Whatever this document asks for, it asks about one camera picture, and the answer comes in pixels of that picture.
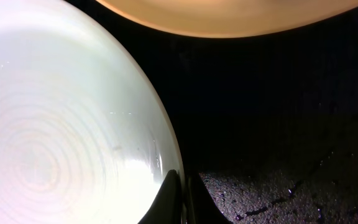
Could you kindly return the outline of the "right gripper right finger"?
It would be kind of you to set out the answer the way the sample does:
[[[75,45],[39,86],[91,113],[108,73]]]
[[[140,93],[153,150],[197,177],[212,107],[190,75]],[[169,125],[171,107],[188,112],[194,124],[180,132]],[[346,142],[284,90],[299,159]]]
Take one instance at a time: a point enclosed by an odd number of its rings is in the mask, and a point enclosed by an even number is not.
[[[189,224],[231,224],[215,205],[199,174],[188,174],[186,194]]]

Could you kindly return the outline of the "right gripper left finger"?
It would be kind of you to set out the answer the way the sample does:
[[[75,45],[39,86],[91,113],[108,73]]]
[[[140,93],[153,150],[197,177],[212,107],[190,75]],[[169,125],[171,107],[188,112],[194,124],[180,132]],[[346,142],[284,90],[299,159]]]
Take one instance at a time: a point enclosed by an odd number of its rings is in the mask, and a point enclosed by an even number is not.
[[[152,205],[139,224],[180,224],[182,191],[176,170],[168,171]]]

